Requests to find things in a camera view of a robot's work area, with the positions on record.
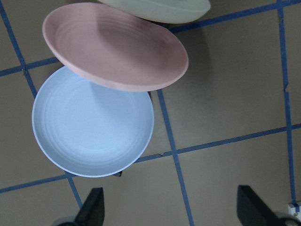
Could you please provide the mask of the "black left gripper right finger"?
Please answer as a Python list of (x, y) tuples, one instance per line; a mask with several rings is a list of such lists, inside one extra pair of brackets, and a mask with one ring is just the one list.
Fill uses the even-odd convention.
[(281, 220), (250, 186), (238, 186), (237, 217), (243, 226), (281, 226)]

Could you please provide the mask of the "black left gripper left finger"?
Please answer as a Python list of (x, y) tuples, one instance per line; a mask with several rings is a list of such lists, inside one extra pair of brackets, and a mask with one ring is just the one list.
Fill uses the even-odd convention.
[(92, 188), (75, 217), (77, 226), (102, 226), (104, 222), (103, 188)]

